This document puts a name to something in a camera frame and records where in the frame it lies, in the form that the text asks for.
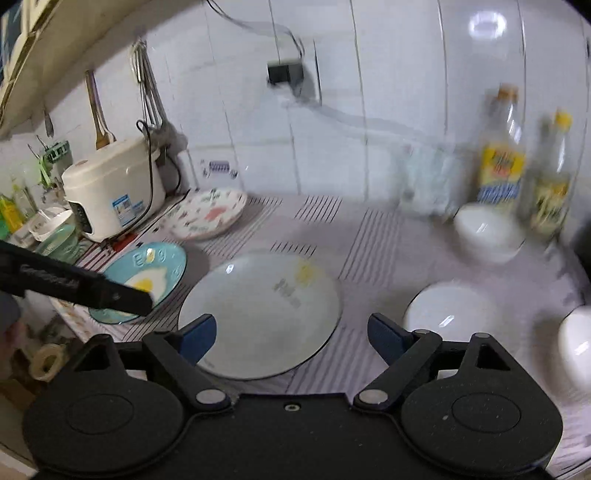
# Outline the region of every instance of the wooden spatula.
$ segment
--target wooden spatula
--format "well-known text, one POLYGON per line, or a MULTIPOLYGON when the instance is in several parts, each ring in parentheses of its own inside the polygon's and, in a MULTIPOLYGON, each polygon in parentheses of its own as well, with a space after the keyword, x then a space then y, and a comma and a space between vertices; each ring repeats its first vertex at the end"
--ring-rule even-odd
POLYGON ((100 149, 109 145, 109 136, 100 129, 99 112, 96 107, 95 95, 95 73, 92 70, 86 70, 86 90, 88 90, 88 99, 90 100, 90 110, 92 110, 92 118, 95 121, 96 129, 96 149, 100 149))

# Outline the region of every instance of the bottle label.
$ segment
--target bottle label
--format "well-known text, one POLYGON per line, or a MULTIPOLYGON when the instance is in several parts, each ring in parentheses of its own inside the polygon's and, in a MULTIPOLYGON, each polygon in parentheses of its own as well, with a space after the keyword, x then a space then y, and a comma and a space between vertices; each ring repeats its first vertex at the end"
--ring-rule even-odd
POLYGON ((478 201, 510 206, 521 190, 525 155, 506 145, 487 145, 482 152, 478 201))
POLYGON ((4 205, 2 216, 8 225, 10 233, 14 233, 22 227, 21 214, 14 205, 4 205))
POLYGON ((569 182, 539 180, 535 186, 535 208, 531 226, 543 235, 557 232, 566 217, 569 182))

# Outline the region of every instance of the glass bottle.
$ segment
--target glass bottle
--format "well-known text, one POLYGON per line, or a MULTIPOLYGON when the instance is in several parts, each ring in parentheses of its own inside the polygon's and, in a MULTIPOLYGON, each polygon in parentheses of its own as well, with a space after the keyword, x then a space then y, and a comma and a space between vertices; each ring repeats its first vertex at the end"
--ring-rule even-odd
POLYGON ((534 205, 530 225, 540 236, 550 239, 564 223, 573 174, 569 156, 569 130, 573 118, 558 110, 544 148, 541 149, 534 186, 534 205))
POLYGON ((525 170, 517 101, 517 87, 499 87, 488 127, 482 135, 480 157, 478 201, 508 213, 516 213, 525 170))

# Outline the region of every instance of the fried egg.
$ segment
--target fried egg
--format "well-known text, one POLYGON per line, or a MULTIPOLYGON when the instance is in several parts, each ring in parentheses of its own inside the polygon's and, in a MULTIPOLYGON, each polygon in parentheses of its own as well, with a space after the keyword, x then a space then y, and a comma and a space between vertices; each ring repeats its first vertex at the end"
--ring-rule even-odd
POLYGON ((143 270, 131 277, 125 285, 148 292, 152 301, 157 303, 166 291, 166 267, 143 270))

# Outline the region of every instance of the green container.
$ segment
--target green container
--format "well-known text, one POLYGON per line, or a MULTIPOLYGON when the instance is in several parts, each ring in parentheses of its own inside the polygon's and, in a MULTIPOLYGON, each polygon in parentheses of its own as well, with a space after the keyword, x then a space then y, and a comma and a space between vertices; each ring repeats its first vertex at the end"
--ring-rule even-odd
POLYGON ((4 217, 0 214, 0 240, 6 240, 10 236, 8 225, 4 221, 4 217))
POLYGON ((35 250, 36 254, 66 263, 74 263, 78 255, 78 232, 73 225, 62 225, 35 250))

